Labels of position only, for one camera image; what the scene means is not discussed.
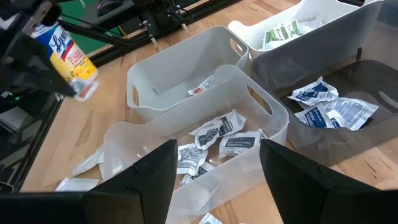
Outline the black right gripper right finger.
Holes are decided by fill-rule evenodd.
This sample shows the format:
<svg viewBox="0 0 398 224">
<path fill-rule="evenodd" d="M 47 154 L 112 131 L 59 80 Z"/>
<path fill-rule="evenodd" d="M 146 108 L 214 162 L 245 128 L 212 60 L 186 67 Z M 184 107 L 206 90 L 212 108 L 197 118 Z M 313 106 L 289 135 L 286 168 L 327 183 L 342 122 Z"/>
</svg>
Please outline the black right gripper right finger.
<svg viewBox="0 0 398 224">
<path fill-rule="evenodd" d="M 266 182 L 284 223 L 320 223 L 325 198 L 336 182 L 324 167 L 270 139 L 259 157 Z"/>
</svg>

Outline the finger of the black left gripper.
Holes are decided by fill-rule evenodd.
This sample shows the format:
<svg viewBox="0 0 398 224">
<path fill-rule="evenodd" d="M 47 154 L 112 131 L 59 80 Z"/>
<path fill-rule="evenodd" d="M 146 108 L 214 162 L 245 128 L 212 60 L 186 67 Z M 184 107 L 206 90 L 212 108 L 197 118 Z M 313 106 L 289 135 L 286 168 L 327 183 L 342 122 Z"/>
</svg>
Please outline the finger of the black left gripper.
<svg viewBox="0 0 398 224">
<path fill-rule="evenodd" d="M 34 85 L 37 89 L 65 96 L 76 94 L 76 91 L 56 70 L 41 70 L 34 78 Z"/>
</svg>

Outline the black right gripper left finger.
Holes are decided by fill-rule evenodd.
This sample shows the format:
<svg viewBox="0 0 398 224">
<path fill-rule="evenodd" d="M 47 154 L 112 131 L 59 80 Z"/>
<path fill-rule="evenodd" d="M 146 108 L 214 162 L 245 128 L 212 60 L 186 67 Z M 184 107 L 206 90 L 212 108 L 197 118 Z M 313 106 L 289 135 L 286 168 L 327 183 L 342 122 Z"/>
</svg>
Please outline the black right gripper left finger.
<svg viewBox="0 0 398 224">
<path fill-rule="evenodd" d="M 177 172 L 170 139 L 91 191 L 92 223 L 165 223 Z"/>
</svg>

